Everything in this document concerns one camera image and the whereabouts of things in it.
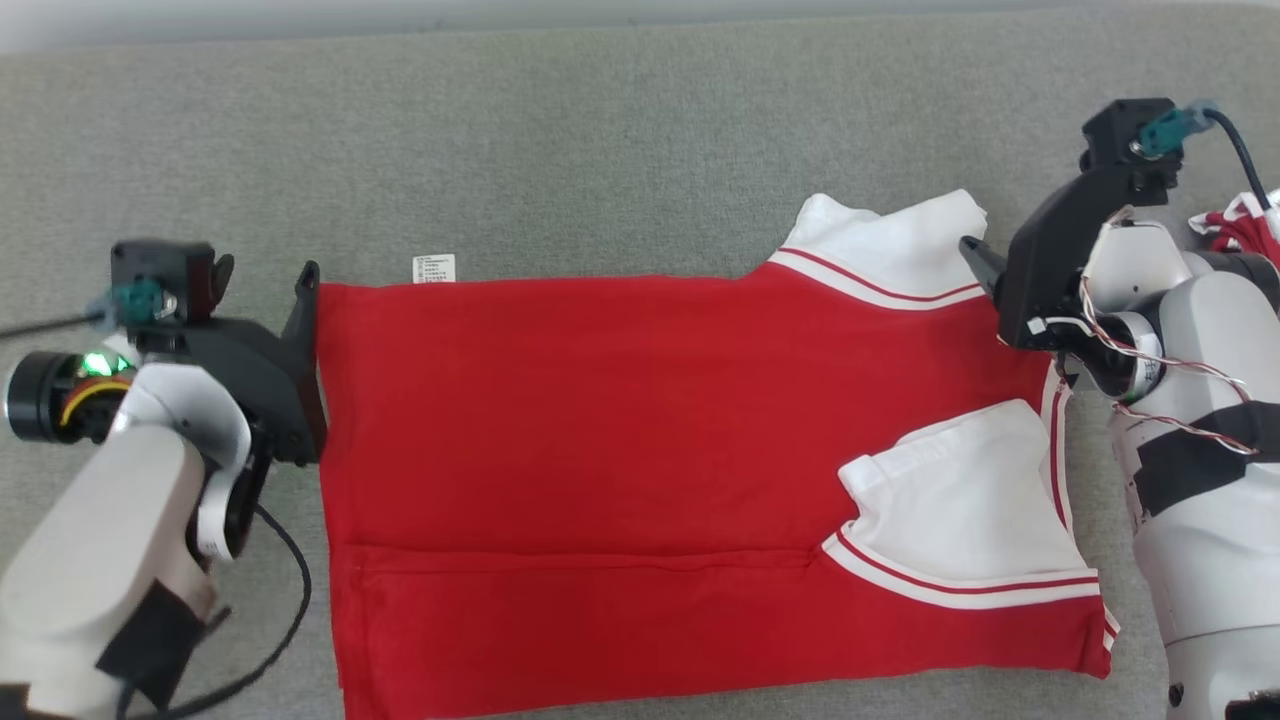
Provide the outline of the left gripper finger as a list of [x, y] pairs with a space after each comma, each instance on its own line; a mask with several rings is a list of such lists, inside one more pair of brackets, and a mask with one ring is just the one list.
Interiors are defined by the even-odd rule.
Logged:
[[282, 331], [282, 341], [296, 351], [314, 351], [317, 328], [320, 266], [307, 260], [294, 283], [294, 304]]

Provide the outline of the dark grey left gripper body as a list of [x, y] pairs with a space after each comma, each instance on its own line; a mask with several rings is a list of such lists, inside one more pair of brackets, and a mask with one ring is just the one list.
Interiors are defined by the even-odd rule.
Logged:
[[174, 354], [206, 370], [259, 424], [274, 459], [298, 466], [320, 460], [326, 418], [317, 382], [316, 320], [275, 336], [257, 322], [211, 318], [138, 329], [138, 348]]

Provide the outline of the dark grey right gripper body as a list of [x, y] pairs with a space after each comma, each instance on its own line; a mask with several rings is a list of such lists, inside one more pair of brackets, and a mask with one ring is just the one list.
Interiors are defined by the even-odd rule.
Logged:
[[1124, 208], [1162, 206], [1171, 163], [1098, 165], [1050, 195], [1015, 232], [1000, 282], [998, 334], [1014, 347], [1055, 350], [1030, 322], [1079, 314], [1079, 274], [1103, 224]]

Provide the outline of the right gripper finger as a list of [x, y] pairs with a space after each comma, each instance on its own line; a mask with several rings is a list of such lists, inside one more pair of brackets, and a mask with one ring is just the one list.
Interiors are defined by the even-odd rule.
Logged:
[[998, 304], [1007, 260], [984, 240], [963, 236], [959, 240], [959, 252], [968, 264], [975, 283], [983, 290], [992, 304]]

